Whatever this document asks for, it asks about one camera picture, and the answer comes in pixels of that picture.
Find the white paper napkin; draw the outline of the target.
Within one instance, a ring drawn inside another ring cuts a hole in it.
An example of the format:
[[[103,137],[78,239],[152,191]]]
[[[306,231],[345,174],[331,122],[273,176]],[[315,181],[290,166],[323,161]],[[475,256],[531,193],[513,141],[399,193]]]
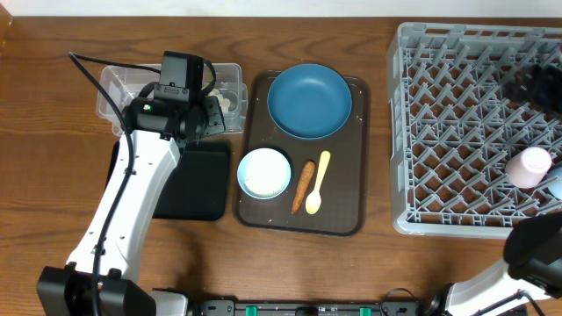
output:
[[[227,114],[230,112],[229,108],[231,106],[231,101],[228,98],[224,97],[219,90],[213,89],[210,93],[210,96],[217,97],[223,114]]]

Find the pink cup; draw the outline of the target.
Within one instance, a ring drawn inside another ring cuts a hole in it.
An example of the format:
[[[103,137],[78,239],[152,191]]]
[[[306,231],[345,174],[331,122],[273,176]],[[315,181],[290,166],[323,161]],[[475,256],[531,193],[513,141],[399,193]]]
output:
[[[528,147],[506,164],[508,180],[517,188],[537,186],[552,165],[550,154],[540,147]]]

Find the dark blue plate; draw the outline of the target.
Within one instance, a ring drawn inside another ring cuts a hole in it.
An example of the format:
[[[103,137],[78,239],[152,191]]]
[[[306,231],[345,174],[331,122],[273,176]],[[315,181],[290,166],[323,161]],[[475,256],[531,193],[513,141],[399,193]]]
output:
[[[299,64],[282,71],[267,95],[271,119],[302,140],[326,138],[341,129],[352,110],[349,85],[335,70]]]

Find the light blue cup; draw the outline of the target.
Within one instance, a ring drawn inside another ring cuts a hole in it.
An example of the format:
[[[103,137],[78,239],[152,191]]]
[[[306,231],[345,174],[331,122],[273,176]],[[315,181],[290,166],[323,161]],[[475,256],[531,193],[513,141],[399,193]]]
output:
[[[546,177],[549,180],[549,184],[547,185],[547,190],[550,194],[557,198],[562,198],[562,167],[556,167],[549,171]]]

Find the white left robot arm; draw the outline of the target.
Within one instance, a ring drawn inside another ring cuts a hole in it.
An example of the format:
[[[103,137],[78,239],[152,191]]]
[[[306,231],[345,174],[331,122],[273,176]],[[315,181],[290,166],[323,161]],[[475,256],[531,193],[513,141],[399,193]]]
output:
[[[201,104],[136,98],[90,226],[62,268],[46,267],[37,294],[47,315],[187,315],[187,295],[138,284],[150,222],[221,218],[229,154],[198,148],[222,133],[217,97]]]

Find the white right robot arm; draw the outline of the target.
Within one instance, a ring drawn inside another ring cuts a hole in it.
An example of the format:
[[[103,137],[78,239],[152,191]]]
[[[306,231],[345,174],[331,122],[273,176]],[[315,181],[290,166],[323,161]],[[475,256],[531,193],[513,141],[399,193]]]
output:
[[[506,86],[509,100],[561,117],[561,69],[533,65]],[[426,315],[502,315],[561,297],[561,213],[524,219],[506,239],[503,257],[477,276],[434,296]]]

